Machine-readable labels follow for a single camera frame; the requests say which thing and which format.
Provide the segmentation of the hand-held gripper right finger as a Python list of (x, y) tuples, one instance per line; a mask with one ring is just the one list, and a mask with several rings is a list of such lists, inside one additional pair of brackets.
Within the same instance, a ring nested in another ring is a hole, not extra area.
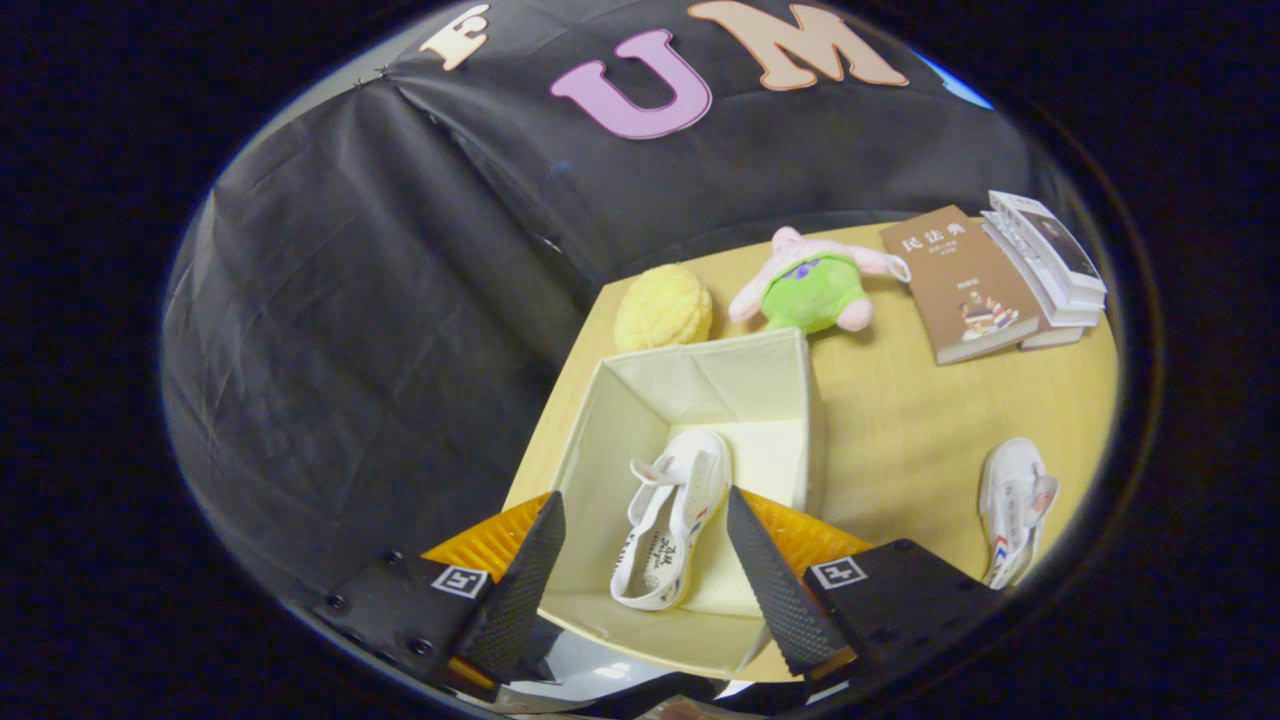
[(727, 528), (787, 669), (814, 691), (905, 675), (1004, 605), (913, 539), (872, 546), (745, 489), (730, 492)]

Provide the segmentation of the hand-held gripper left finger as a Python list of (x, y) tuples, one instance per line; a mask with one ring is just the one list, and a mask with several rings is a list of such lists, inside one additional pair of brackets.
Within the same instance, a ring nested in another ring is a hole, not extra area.
[(564, 538), (563, 496), (545, 492), (426, 552), (384, 553), (312, 614), (394, 670), (493, 701), (517, 674)]

